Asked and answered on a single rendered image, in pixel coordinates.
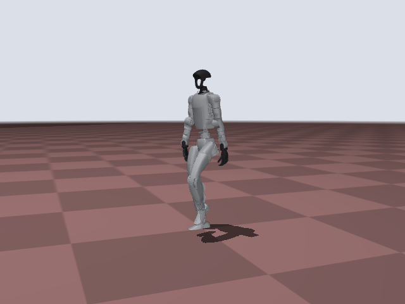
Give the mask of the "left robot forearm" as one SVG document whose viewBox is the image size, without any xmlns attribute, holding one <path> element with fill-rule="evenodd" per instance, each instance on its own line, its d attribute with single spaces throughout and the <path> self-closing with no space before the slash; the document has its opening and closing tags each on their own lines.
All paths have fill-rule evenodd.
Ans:
<svg viewBox="0 0 405 304">
<path fill-rule="evenodd" d="M 224 149 L 228 147 L 227 138 L 225 136 L 225 126 L 223 124 L 222 119 L 218 120 L 219 128 L 216 129 L 218 134 L 218 141 L 220 144 L 224 145 Z"/>
</svg>

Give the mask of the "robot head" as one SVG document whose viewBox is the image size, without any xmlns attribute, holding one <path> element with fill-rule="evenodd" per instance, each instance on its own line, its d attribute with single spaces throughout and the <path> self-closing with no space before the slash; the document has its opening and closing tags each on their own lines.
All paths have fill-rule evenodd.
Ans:
<svg viewBox="0 0 405 304">
<path fill-rule="evenodd" d="M 203 91 L 208 91 L 207 86 L 203 86 L 203 82 L 206 80 L 206 78 L 211 77 L 211 74 L 207 70 L 198 70 L 193 74 L 193 77 L 195 78 L 196 88 L 200 89 L 200 92 L 198 94 L 204 93 Z M 200 86 L 198 86 L 197 84 L 198 79 L 201 79 Z"/>
</svg>

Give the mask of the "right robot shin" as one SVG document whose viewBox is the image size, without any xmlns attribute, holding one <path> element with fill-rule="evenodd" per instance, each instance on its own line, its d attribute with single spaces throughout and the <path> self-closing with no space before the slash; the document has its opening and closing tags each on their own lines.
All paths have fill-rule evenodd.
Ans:
<svg viewBox="0 0 405 304">
<path fill-rule="evenodd" d="M 205 196 L 205 194 L 203 195 L 204 196 L 204 204 L 206 204 L 205 202 L 206 202 L 206 196 Z M 193 199 L 193 201 L 194 201 L 194 199 Z M 198 211 L 199 211 L 199 208 L 198 208 L 198 206 L 197 206 L 197 204 L 196 204 L 196 202 L 194 201 L 194 206 L 195 206 L 195 208 L 196 208 L 196 211 L 197 211 L 197 213 L 198 213 Z M 203 223 L 204 222 L 204 223 Z M 201 224 L 205 224 L 205 219 L 203 220 L 203 222 L 201 223 Z"/>
</svg>

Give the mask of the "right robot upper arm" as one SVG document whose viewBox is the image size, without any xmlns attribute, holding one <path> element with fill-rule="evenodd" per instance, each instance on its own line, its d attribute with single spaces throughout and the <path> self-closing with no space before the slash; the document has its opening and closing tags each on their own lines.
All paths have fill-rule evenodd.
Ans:
<svg viewBox="0 0 405 304">
<path fill-rule="evenodd" d="M 193 116 L 193 111 L 192 111 L 192 96 L 189 96 L 188 98 L 188 103 L 189 103 L 189 108 L 188 108 L 188 114 L 189 116 L 185 119 L 185 125 L 194 125 L 194 116 Z"/>
</svg>

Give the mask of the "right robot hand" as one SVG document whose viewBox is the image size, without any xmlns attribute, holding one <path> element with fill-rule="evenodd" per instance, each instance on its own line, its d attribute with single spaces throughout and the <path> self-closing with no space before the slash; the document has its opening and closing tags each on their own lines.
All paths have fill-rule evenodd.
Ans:
<svg viewBox="0 0 405 304">
<path fill-rule="evenodd" d="M 188 150 L 187 150 L 187 147 L 189 147 L 189 145 L 186 146 L 185 141 L 182 141 L 183 156 L 184 156 L 184 158 L 185 158 L 185 161 L 187 161 L 187 159 L 188 159 L 188 154 L 189 154 L 189 152 L 188 152 Z"/>
</svg>

